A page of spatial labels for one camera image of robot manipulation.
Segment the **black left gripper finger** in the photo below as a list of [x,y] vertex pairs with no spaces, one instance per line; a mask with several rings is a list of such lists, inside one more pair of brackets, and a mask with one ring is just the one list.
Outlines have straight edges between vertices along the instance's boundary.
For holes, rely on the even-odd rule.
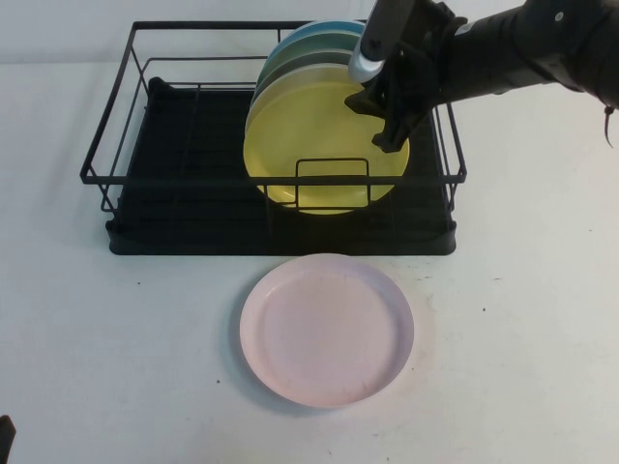
[[7,464],[15,439],[15,426],[8,415],[0,417],[0,464]]

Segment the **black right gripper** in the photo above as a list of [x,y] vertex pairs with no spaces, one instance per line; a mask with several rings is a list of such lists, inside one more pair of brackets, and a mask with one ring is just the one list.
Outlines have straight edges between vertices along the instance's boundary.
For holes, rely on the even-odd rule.
[[395,153],[415,132],[440,100],[437,65],[425,51],[404,42],[396,44],[381,71],[344,103],[360,115],[384,116],[384,128],[372,143]]

